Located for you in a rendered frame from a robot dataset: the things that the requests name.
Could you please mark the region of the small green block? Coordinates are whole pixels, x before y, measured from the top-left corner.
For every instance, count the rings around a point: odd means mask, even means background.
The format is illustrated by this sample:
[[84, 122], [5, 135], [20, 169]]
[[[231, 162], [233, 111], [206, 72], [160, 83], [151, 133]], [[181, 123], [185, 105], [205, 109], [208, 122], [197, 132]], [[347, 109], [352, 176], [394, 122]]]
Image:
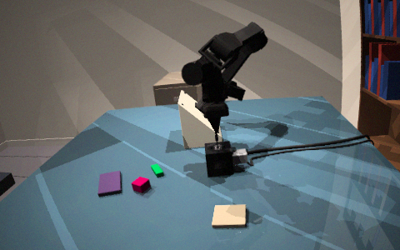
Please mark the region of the small green block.
[[164, 175], [162, 169], [157, 164], [152, 165], [151, 168], [157, 177], [161, 177], [162, 175]]

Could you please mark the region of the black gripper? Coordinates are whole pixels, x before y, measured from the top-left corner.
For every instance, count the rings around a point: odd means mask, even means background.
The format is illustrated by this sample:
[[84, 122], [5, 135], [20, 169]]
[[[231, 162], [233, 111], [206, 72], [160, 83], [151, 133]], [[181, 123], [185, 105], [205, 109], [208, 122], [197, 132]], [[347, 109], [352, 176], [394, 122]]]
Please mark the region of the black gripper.
[[210, 122], [214, 132], [219, 131], [221, 117], [229, 116], [229, 108], [223, 98], [223, 80], [222, 77], [208, 79], [202, 82], [202, 101], [204, 117]]

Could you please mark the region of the small magenta cube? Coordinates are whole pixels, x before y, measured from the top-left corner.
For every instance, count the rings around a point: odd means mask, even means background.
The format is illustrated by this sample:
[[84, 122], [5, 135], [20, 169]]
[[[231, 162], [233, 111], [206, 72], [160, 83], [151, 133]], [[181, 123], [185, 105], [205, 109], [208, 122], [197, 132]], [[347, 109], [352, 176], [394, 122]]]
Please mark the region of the small magenta cube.
[[140, 177], [132, 182], [133, 191], [143, 193], [144, 191], [147, 191], [149, 187], [151, 187], [150, 180], [145, 177]]

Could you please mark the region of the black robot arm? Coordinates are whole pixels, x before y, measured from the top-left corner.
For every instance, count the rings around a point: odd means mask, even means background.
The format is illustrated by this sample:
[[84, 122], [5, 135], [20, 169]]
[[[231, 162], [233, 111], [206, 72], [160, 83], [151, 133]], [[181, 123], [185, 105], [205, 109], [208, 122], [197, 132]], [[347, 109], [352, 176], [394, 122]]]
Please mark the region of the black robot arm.
[[222, 77], [223, 98], [226, 100], [229, 96], [242, 101], [246, 90], [238, 87], [232, 79], [248, 57], [263, 50], [267, 42], [265, 32], [255, 22], [234, 33], [219, 33], [198, 51], [202, 54], [200, 59], [186, 63], [182, 69], [182, 80], [189, 86], [197, 86], [208, 79]]

